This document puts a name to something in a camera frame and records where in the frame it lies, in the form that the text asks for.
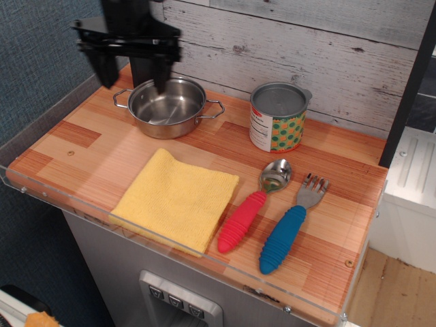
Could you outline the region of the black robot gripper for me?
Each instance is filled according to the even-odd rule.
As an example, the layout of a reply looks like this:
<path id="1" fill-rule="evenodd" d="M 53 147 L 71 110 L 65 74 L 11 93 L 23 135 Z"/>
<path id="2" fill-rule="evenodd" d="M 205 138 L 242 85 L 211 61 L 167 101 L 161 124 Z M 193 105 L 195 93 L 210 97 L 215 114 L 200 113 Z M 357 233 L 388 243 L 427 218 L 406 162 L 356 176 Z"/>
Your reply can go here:
<path id="1" fill-rule="evenodd" d="M 181 30 L 157 20 L 149 1 L 101 1 L 103 15 L 75 20 L 78 48 L 85 53 L 102 86 L 119 79 L 116 56 L 151 60 L 158 94 L 166 89 L 174 62 L 181 60 Z"/>

